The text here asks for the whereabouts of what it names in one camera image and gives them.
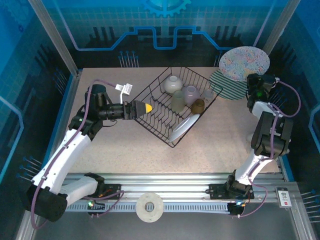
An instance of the enclosure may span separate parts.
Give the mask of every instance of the enclosure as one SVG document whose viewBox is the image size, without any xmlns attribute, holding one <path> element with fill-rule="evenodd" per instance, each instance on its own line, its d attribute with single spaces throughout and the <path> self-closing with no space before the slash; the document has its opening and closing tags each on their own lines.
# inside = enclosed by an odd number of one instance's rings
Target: enclosure
<svg viewBox="0 0 320 240">
<path fill-rule="evenodd" d="M 320 192 L 319 0 L 1 0 L 0 6 L 3 239 L 129 238 L 127 231 L 119 233 L 121 229 L 131 229 L 132 239 L 150 238 L 152 232 L 158 233 L 155 239 L 205 239 L 213 234 L 208 226 L 213 220 L 215 231 L 226 239 L 244 239 L 246 231 L 253 239 L 318 236 L 318 213 L 310 212 L 317 208 L 305 208 L 309 200 L 303 198 L 309 195 L 303 194 Z M 247 107 L 247 85 L 223 82 L 219 68 L 225 53 L 243 46 L 266 52 L 266 74 L 293 86 L 301 98 L 289 152 L 266 165 L 255 180 L 269 193 L 257 215 L 233 223 L 236 219 L 224 214 L 165 212 L 145 231 L 143 222 L 132 223 L 140 220 L 130 211 L 90 221 L 88 214 L 68 209 L 60 221 L 32 230 L 19 181 L 31 180 L 49 161 L 95 79 L 131 84 L 123 100 L 143 101 L 153 110 L 136 120 L 105 122 L 111 127 L 102 128 L 83 149 L 64 183 L 92 172 L 123 185 L 123 205 L 133 206 L 145 192 L 160 194 L 165 204 L 210 204 L 206 187 L 223 184 L 228 173 L 245 162 L 251 150 L 247 136 L 258 123 Z M 197 121 L 173 142 L 171 134 L 192 115 L 192 105 L 180 113 L 171 109 L 172 94 L 164 89 L 170 76 L 178 76 L 183 87 L 198 88 L 201 97 L 205 90 L 214 92 Z M 106 90 L 113 103 L 120 101 L 119 91 L 110 86 Z M 275 88 L 268 100 L 287 114 L 298 105 L 286 87 Z M 275 187 L 289 189 L 292 208 L 279 208 Z M 258 206 L 265 193 L 253 190 L 257 197 L 252 205 Z M 317 201 L 307 207 L 316 205 Z M 250 225 L 261 218 L 274 223 L 251 232 Z M 73 221 L 74 226 L 65 227 Z M 192 222 L 198 224 L 194 229 Z M 237 224 L 235 231 L 222 230 Z M 90 229 L 83 233 L 87 225 Z M 162 235 L 168 226 L 172 234 Z"/>
</svg>

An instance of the white plate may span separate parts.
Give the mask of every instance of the white plate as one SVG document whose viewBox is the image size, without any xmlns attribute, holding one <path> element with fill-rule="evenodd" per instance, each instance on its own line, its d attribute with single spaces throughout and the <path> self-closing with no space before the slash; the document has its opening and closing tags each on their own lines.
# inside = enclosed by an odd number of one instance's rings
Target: white plate
<svg viewBox="0 0 320 240">
<path fill-rule="evenodd" d="M 184 134 L 200 117 L 200 114 L 195 114 L 187 117 L 185 120 L 180 122 L 178 126 L 172 131 L 172 134 L 169 138 L 169 142 L 173 142 L 177 138 L 179 138 L 182 134 Z"/>
</svg>

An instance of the green striped plate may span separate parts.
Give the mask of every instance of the green striped plate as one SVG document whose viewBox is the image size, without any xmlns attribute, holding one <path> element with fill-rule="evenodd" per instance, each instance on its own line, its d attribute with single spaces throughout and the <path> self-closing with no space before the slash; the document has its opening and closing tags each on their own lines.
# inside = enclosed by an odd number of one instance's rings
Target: green striped plate
<svg viewBox="0 0 320 240">
<path fill-rule="evenodd" d="M 210 76 L 210 86 L 218 94 L 220 89 L 215 88 L 215 84 L 223 87 L 219 97 L 228 100 L 239 100 L 246 96 L 247 83 L 245 81 L 234 81 L 223 75 L 220 70 L 215 71 Z"/>
</svg>

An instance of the sticker label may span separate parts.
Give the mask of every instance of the sticker label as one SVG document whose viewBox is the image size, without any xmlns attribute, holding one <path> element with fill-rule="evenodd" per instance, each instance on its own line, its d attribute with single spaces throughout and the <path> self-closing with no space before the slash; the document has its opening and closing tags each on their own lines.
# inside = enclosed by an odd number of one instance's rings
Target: sticker label
<svg viewBox="0 0 320 240">
<path fill-rule="evenodd" d="M 281 207 L 283 207 L 283 208 L 291 208 L 292 207 L 288 191 L 278 190 L 278 198 L 279 198 Z"/>
</svg>

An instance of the white tape roll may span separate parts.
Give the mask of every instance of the white tape roll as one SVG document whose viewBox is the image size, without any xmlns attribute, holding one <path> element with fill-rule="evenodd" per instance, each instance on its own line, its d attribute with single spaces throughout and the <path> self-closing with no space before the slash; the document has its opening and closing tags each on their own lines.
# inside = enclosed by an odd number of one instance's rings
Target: white tape roll
<svg viewBox="0 0 320 240">
<path fill-rule="evenodd" d="M 147 204 L 153 204 L 154 207 L 152 211 L 147 211 Z M 142 221 L 146 223 L 153 223 L 164 213 L 164 201 L 162 201 L 162 198 L 158 194 L 148 192 L 139 197 L 136 201 L 135 209 L 136 214 Z"/>
</svg>

